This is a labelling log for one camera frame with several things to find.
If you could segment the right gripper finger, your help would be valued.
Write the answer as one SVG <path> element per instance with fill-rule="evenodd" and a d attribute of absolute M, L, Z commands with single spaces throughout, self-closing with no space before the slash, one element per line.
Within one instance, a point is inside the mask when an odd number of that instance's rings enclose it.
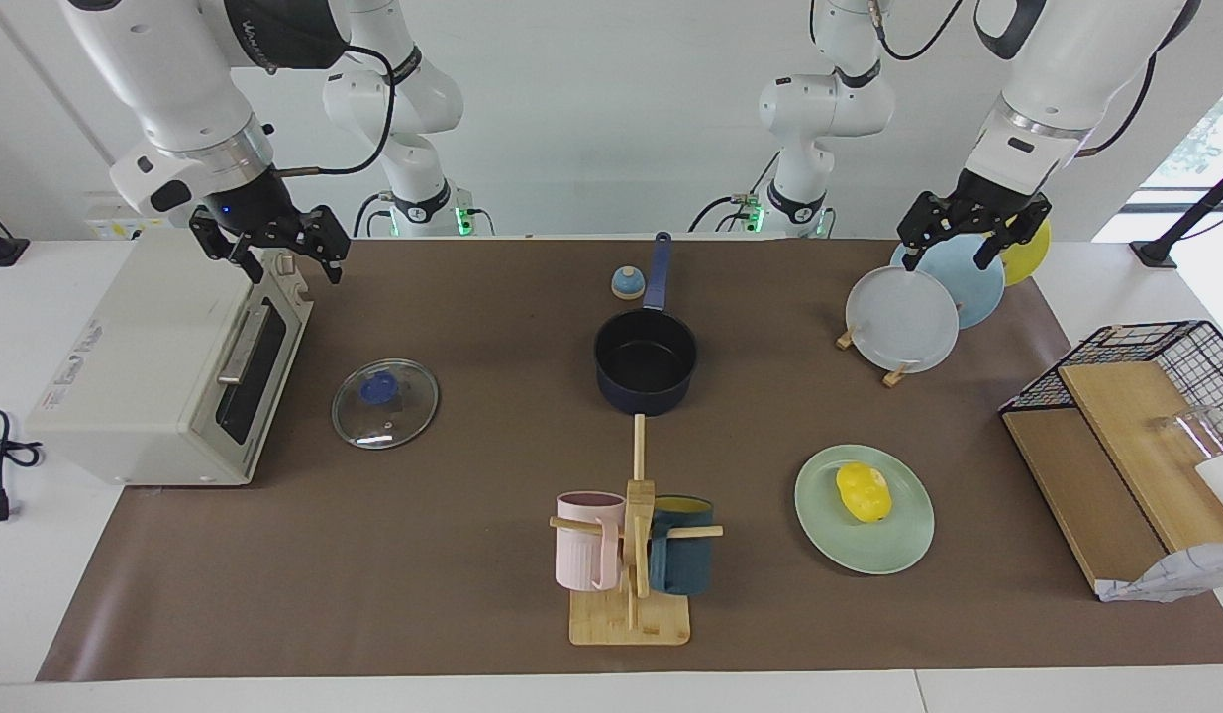
<path fill-rule="evenodd" d="M 309 257 L 320 263 L 331 284 L 341 281 L 342 262 L 351 247 L 352 238 L 329 205 L 317 205 L 309 212 Z"/>
<path fill-rule="evenodd" d="M 208 258 L 227 260 L 245 272 L 249 283 L 254 285 L 262 283 L 265 272 L 263 272 L 258 258 L 251 253 L 248 240 L 227 240 L 212 213 L 193 213 L 190 216 L 190 231 L 193 232 L 196 241 Z"/>

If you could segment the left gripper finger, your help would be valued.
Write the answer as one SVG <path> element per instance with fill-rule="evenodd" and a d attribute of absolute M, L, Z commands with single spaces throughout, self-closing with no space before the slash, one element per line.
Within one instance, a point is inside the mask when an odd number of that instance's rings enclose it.
<path fill-rule="evenodd" d="M 987 269 L 1000 258 L 1005 270 L 1036 270 L 1051 251 L 1051 203 L 1032 203 L 996 230 L 985 234 L 974 265 Z"/>
<path fill-rule="evenodd" d="M 947 202 L 940 198 L 916 198 L 899 223 L 904 269 L 915 272 L 923 253 L 945 234 Z"/>

